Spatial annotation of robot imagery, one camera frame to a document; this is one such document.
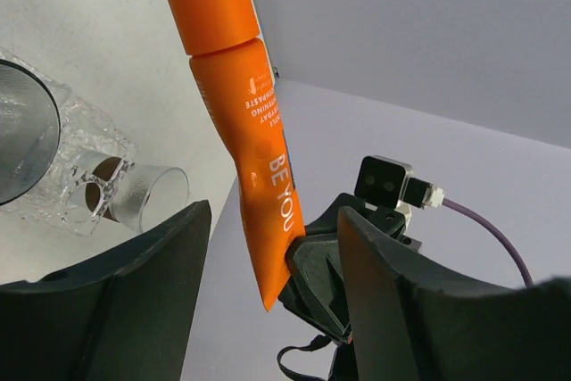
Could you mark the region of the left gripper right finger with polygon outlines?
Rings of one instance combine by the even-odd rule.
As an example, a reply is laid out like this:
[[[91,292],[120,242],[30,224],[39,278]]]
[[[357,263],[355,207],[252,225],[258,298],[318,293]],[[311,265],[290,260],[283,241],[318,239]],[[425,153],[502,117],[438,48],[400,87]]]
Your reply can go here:
[[[354,209],[337,226],[360,379],[569,379],[567,278],[509,289],[412,251]]]

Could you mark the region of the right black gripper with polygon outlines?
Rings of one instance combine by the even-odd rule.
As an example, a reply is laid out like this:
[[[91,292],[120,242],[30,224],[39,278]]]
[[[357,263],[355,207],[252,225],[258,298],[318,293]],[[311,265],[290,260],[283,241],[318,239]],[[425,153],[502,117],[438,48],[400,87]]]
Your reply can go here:
[[[339,194],[325,211],[305,226],[285,254],[291,278],[278,300],[295,316],[339,344],[352,340],[343,270],[339,256],[337,217],[341,208],[355,208],[357,198]],[[419,253],[422,243],[407,235],[412,218],[409,204],[395,209],[365,204],[366,219],[392,239]]]

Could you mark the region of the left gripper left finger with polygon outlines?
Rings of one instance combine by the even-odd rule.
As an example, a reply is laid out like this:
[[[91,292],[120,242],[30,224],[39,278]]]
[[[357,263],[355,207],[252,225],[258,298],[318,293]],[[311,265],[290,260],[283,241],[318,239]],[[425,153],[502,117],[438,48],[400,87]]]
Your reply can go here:
[[[210,232],[198,201],[37,282],[2,285],[2,379],[180,379]]]

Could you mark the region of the clear cup brown base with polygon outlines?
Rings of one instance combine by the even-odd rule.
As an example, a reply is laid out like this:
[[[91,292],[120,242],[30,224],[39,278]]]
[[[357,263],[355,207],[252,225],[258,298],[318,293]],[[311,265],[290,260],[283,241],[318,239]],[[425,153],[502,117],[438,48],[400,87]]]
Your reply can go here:
[[[111,184],[119,171],[120,157],[99,152],[88,152],[78,159],[81,167]],[[142,234],[162,223],[187,206],[189,182],[178,167],[127,163],[127,169],[115,182],[116,192],[103,210],[103,218],[120,223],[137,234]],[[92,211],[103,197],[96,183],[88,183],[85,205]]]

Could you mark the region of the clear textured oval tray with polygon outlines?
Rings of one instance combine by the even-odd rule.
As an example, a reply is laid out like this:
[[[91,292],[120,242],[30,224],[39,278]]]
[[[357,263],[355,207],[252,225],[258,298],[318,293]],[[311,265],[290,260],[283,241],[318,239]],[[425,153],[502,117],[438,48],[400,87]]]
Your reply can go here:
[[[133,165],[136,146],[112,119],[6,49],[1,59],[21,66],[45,85],[59,112],[60,138],[45,175],[26,194],[3,205],[14,217],[90,235]]]

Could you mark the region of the dark tinted cup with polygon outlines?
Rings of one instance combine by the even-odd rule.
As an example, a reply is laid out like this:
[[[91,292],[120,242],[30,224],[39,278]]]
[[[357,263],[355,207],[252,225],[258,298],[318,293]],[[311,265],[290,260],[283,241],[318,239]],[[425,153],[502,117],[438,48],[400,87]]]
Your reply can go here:
[[[47,86],[15,62],[1,61],[1,204],[25,195],[48,172],[61,121]]]

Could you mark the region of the orange toothpaste tube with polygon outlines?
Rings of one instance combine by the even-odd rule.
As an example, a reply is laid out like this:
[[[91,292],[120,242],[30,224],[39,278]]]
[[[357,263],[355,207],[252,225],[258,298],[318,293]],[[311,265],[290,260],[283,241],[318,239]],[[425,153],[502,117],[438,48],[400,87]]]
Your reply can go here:
[[[273,74],[252,0],[168,0],[189,67],[236,167],[240,213],[261,301],[291,277],[286,250],[304,236]]]

